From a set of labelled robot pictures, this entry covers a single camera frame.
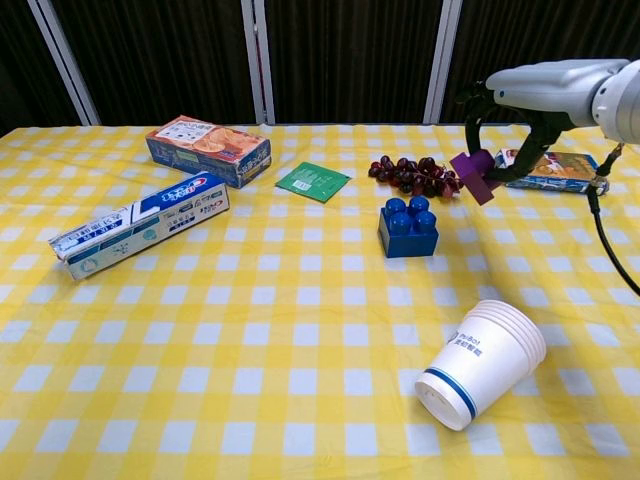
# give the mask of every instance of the black curtain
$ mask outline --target black curtain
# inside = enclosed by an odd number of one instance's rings
[[[441,0],[267,0],[279,123],[420,123]]]
[[[53,0],[106,125],[255,123],[239,0]]]
[[[0,136],[79,123],[26,1],[0,0]]]
[[[456,94],[493,72],[567,58],[640,58],[638,0],[464,0],[440,121],[464,121]],[[500,110],[490,121],[521,121]]]

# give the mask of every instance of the blue lego block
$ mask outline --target blue lego block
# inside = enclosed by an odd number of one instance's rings
[[[389,199],[380,209],[378,232],[388,258],[431,256],[438,242],[436,216],[425,197],[413,197],[409,208],[401,198]]]

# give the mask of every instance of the white paper cup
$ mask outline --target white paper cup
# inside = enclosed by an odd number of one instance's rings
[[[482,301],[417,379],[418,398],[452,430],[462,430],[546,354],[538,327],[504,302]]]

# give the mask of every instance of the yellow checkered tablecloth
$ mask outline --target yellow checkered tablecloth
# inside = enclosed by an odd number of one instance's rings
[[[249,127],[274,163],[231,210],[74,283],[47,239],[169,186],[145,127],[0,140],[0,477],[639,478],[640,303],[586,199],[502,188],[434,200],[431,258],[385,259],[369,162],[465,150],[458,126]],[[524,127],[485,128],[495,151]],[[559,151],[611,148],[596,129]],[[274,188],[301,161],[353,177],[326,205]],[[640,150],[603,198],[640,277]],[[464,432],[413,381],[481,298],[543,331],[546,360]]]

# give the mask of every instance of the green packet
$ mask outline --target green packet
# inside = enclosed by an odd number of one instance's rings
[[[325,203],[349,180],[351,177],[340,172],[302,162],[276,183],[276,187]]]

